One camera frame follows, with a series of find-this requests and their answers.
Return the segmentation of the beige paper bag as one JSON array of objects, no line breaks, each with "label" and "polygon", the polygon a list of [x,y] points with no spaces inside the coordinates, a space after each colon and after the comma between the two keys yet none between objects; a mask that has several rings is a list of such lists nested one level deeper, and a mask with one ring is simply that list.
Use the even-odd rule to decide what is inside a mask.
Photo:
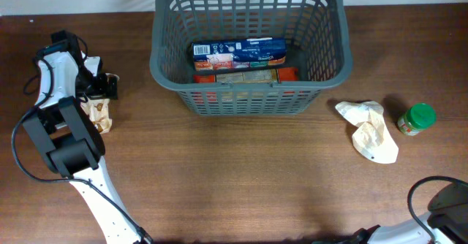
[{"label": "beige paper bag", "polygon": [[352,144],[357,152],[374,163],[396,162],[399,147],[388,131],[381,104],[375,101],[339,102],[335,109],[357,128],[352,134]]}]

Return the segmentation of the green lidded jar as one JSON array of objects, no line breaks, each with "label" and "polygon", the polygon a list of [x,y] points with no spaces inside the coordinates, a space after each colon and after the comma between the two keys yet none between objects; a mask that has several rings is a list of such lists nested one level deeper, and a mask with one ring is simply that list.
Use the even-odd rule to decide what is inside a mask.
[{"label": "green lidded jar", "polygon": [[399,131],[407,136],[415,136],[437,121],[434,108],[426,103],[417,103],[409,108],[397,121]]}]

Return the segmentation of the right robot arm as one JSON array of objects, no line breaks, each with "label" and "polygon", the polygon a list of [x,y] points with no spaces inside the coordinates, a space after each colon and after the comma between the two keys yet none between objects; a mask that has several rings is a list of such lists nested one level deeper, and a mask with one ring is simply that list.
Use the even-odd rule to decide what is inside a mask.
[{"label": "right robot arm", "polygon": [[[447,182],[429,202],[428,211],[418,216],[413,207],[416,190],[432,181]],[[429,176],[408,191],[407,208],[411,219],[394,226],[360,229],[339,243],[373,244],[467,244],[467,182],[447,176]]]}]

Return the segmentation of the grey plastic shopping basket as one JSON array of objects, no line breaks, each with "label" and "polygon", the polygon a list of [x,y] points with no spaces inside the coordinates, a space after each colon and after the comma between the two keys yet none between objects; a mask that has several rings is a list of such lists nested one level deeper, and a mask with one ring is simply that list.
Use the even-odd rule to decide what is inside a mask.
[{"label": "grey plastic shopping basket", "polygon": [[[196,83],[192,44],[281,37],[283,83]],[[198,115],[293,115],[352,71],[344,0],[155,0],[150,71]]]}]

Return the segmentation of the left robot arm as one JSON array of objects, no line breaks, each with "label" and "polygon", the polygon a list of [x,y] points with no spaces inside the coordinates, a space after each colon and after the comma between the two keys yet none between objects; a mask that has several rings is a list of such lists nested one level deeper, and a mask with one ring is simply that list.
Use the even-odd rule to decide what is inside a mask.
[{"label": "left robot arm", "polygon": [[88,55],[76,34],[58,31],[33,62],[39,79],[35,104],[15,125],[35,145],[46,167],[82,196],[107,243],[152,243],[128,214],[105,161],[105,144],[85,106],[117,99],[118,76],[102,72],[102,60]]}]

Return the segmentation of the clear bag with brown label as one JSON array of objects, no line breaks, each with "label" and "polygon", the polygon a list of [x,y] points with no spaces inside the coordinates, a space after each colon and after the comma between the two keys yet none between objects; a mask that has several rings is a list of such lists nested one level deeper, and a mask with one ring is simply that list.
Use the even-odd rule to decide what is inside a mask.
[{"label": "clear bag with brown label", "polygon": [[113,125],[110,117],[109,104],[111,100],[118,99],[117,83],[120,77],[115,74],[106,73],[108,89],[105,96],[99,99],[89,99],[85,97],[80,101],[80,107],[93,123],[100,134],[108,133]]}]

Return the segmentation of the orange pasta packet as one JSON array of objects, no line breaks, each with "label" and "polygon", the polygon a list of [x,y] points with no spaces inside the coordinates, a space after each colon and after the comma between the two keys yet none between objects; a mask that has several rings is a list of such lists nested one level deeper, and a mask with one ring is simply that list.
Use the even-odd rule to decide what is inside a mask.
[{"label": "orange pasta packet", "polygon": [[[194,75],[195,83],[222,83],[222,84],[238,84],[238,83],[281,83],[299,81],[298,68],[284,67],[280,69],[263,69],[248,72],[233,72],[219,75]],[[204,98],[201,92],[191,92],[191,100],[195,104],[203,104]],[[221,97],[221,102],[234,102],[234,99],[247,100],[248,93],[240,92],[236,98],[233,92],[222,92],[218,95],[215,91],[206,93],[206,101],[209,104],[218,103],[218,96]]]}]

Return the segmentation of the blue carton box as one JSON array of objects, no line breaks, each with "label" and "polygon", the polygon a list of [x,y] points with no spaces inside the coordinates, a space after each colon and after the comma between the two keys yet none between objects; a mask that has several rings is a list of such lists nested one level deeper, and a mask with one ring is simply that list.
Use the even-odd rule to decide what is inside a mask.
[{"label": "blue carton box", "polygon": [[192,44],[196,71],[276,66],[285,62],[286,54],[284,38],[230,39]]}]

